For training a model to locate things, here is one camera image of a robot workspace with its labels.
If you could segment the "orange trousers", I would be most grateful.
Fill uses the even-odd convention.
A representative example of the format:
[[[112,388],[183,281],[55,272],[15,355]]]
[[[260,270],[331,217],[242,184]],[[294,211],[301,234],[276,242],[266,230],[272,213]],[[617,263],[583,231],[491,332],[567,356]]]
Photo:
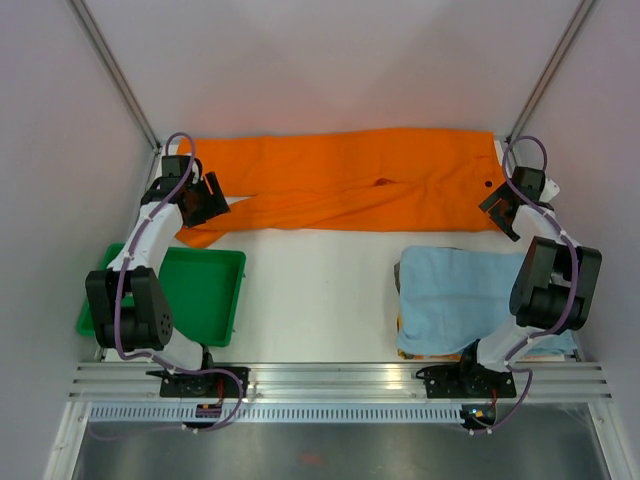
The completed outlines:
[[[195,145],[205,171],[236,201],[177,234],[194,248],[261,229],[490,231],[479,205],[504,180],[490,132],[392,128]]]

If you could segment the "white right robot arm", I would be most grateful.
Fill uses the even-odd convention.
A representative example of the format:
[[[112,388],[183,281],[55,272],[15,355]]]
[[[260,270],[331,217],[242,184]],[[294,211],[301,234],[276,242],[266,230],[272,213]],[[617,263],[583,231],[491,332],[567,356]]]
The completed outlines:
[[[545,171],[517,167],[480,209],[512,240],[527,227],[532,239],[511,290],[511,318],[477,341],[476,361],[456,370],[457,387],[480,395],[492,373],[512,364],[538,344],[581,329],[588,318],[602,263],[600,251],[578,245],[560,226],[547,203]]]

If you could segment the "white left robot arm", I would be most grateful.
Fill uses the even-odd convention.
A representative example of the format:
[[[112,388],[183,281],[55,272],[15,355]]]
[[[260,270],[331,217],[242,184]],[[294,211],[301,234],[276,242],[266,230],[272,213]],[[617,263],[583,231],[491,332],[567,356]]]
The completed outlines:
[[[120,253],[85,280],[98,345],[123,361],[144,359],[175,374],[197,397],[210,395],[218,374],[206,346],[174,326],[159,280],[170,243],[192,228],[228,213],[230,207],[214,173],[194,155],[165,155],[161,175],[144,193],[135,227]]]

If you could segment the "light blue folded trousers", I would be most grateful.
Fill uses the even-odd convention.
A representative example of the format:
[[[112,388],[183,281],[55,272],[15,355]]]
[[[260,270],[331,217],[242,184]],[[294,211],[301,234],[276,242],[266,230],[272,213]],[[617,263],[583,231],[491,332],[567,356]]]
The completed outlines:
[[[523,253],[410,246],[400,257],[396,346],[411,354],[461,353],[512,319],[509,298]]]

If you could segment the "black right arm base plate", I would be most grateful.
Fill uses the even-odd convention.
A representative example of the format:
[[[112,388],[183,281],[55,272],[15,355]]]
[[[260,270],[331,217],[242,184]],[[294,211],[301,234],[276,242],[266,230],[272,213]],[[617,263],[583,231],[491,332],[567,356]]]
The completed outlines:
[[[425,367],[415,374],[425,386],[430,399],[515,398],[513,375],[484,367],[463,370],[459,365],[442,364]]]

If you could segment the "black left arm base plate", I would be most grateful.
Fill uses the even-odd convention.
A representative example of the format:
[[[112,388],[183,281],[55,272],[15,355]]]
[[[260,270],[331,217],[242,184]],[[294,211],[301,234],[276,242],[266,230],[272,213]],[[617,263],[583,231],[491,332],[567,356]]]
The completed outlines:
[[[147,371],[148,377],[161,380],[162,398],[234,398],[245,395],[249,386],[250,369],[241,366],[225,366],[224,370],[235,375],[241,388],[228,375],[209,373],[206,375],[170,374],[167,370]]]

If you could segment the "right aluminium frame post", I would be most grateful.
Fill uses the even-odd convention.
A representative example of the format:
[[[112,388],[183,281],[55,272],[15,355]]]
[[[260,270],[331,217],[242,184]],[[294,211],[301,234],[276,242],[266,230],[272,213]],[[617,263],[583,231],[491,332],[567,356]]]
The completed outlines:
[[[534,88],[527,97],[509,133],[504,137],[503,144],[505,146],[508,146],[512,140],[524,132],[598,5],[598,0],[580,0],[578,2],[536,80]]]

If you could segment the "aluminium frame post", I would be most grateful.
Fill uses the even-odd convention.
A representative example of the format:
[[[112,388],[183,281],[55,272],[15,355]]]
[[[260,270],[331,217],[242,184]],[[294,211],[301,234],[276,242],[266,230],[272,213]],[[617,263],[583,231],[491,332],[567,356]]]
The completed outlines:
[[[137,125],[151,149],[154,152],[158,151],[161,142],[145,115],[143,108],[134,94],[87,2],[84,0],[68,0],[67,4],[76,17],[77,22],[82,28],[85,37],[91,44],[99,61],[103,65],[108,77],[115,86],[134,123]]]
[[[578,2],[536,80],[534,88],[527,97],[509,133],[504,137],[503,144],[505,146],[508,146],[512,140],[524,132],[598,5],[598,0],[580,0]]]

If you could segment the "aluminium front rail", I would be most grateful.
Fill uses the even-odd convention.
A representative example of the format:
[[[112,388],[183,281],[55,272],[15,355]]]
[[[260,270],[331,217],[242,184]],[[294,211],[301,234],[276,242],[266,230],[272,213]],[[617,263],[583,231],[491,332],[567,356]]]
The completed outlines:
[[[530,404],[609,403],[605,374],[593,362],[521,363],[534,372]],[[415,378],[420,363],[257,363],[249,366],[251,403],[432,403]],[[81,363],[67,398],[72,401],[152,401],[161,380],[146,363]]]

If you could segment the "left aluminium frame post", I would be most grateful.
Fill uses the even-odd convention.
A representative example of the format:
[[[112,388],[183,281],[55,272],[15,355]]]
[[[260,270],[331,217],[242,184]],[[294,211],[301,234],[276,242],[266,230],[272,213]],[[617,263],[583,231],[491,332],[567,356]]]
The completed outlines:
[[[82,28],[85,37],[91,44],[99,61],[103,65],[108,77],[115,86],[134,123],[137,125],[151,149],[154,152],[158,151],[161,142],[145,115],[143,108],[134,94],[87,2],[84,0],[68,0],[67,4],[76,17],[77,22]]]

